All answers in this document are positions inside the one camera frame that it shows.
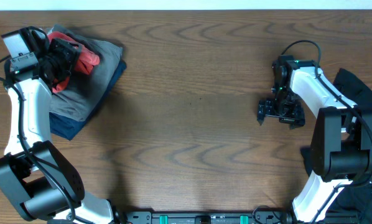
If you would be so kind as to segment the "red printed t-shirt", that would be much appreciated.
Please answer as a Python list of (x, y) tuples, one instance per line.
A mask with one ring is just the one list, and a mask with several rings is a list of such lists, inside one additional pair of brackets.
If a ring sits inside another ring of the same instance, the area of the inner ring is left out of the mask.
[[(47, 34), (47, 36), (49, 38), (50, 43), (53, 41), (53, 39), (62, 39), (71, 44), (77, 44), (81, 46), (80, 56), (78, 57), (78, 60), (74, 66), (74, 70), (76, 72), (80, 72), (85, 75), (91, 75), (94, 67), (100, 64), (100, 58), (97, 54), (95, 54), (85, 45), (81, 44), (80, 42), (76, 41), (70, 36), (58, 31), (53, 31), (50, 34)], [(54, 93), (59, 93), (63, 91), (64, 89), (66, 89), (69, 81), (70, 77), (67, 77), (64, 81), (58, 81), (57, 79), (55, 79), (52, 91)]]

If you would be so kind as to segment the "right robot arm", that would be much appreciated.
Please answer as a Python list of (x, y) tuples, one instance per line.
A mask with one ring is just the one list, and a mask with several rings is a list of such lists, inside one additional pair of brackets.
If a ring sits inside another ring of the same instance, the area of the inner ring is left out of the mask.
[(325, 77), (318, 62), (280, 55), (272, 64), (273, 98), (259, 101), (257, 121), (267, 117), (299, 128), (302, 104), (316, 118), (310, 144), (311, 172), (279, 223), (352, 223), (351, 215), (326, 216), (339, 193), (372, 181), (372, 110), (345, 97)]

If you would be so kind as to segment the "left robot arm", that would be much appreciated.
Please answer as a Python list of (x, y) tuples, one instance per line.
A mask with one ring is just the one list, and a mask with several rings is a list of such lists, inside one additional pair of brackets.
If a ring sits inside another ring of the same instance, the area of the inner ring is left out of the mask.
[(84, 189), (76, 168), (52, 144), (53, 88), (70, 77), (79, 45), (25, 27), (4, 34), (2, 83), (11, 100), (11, 132), (0, 158), (0, 189), (26, 221), (119, 223), (111, 202)]

